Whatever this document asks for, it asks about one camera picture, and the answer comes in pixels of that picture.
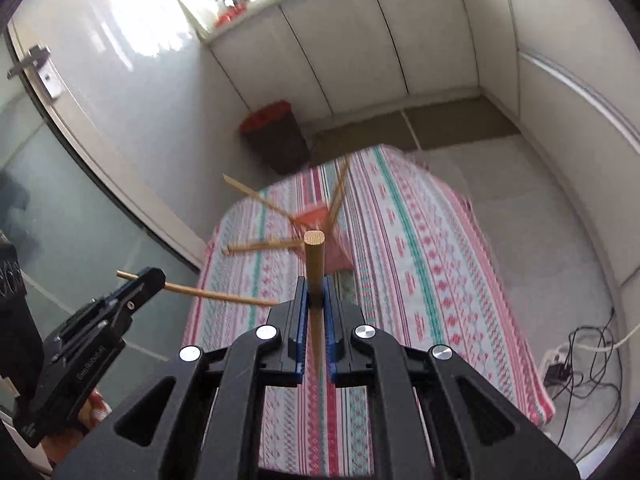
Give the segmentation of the person left hand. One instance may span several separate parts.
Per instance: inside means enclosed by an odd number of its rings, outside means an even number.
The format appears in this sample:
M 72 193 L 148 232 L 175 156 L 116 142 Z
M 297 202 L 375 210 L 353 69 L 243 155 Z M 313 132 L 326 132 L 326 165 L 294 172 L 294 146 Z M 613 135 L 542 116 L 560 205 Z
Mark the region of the person left hand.
M 104 397 L 94 389 L 82 406 L 78 414 L 78 420 L 89 430 L 96 428 L 111 414 L 111 407 L 105 402 Z

